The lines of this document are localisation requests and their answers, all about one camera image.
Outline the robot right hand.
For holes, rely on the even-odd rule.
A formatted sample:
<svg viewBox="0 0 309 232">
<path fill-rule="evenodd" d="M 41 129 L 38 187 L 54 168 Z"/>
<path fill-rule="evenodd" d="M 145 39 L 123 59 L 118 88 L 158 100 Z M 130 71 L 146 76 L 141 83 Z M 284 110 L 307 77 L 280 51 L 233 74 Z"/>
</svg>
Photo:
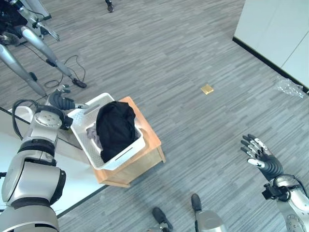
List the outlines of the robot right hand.
<svg viewBox="0 0 309 232">
<path fill-rule="evenodd" d="M 283 167 L 270 149 L 259 138 L 252 134 L 242 136 L 240 148 L 247 156 L 247 162 L 255 166 L 267 181 L 283 175 Z"/>
</svg>

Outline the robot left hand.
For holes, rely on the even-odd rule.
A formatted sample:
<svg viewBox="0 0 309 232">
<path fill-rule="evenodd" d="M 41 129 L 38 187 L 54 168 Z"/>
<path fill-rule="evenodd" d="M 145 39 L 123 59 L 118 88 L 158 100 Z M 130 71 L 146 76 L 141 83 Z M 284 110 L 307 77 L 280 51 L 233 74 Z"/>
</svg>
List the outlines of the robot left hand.
<svg viewBox="0 0 309 232">
<path fill-rule="evenodd" d="M 71 110 L 71 109 L 86 109 L 89 105 L 85 103 L 76 103 L 73 99 L 63 97 L 63 93 L 70 93 L 69 85 L 60 85 L 57 87 L 49 96 L 46 101 L 47 105 L 54 106 L 60 110 Z"/>
</svg>

